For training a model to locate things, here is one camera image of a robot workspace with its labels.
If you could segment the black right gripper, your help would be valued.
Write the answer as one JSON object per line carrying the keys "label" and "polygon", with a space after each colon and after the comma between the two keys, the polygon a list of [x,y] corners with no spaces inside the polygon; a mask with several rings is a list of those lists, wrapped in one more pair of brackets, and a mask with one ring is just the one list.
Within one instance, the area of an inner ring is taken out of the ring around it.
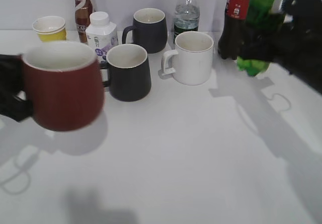
{"label": "black right gripper", "polygon": [[270,14],[292,21],[268,34],[246,26],[240,57],[277,63],[321,93],[321,0],[274,0]]}

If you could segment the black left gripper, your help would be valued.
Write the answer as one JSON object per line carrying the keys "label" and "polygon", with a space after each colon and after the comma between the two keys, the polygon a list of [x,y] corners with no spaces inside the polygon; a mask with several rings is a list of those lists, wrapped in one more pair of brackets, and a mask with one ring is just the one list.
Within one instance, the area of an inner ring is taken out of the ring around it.
{"label": "black left gripper", "polygon": [[21,55],[1,55],[1,115],[21,122],[33,115],[32,103],[18,97],[24,91]]}

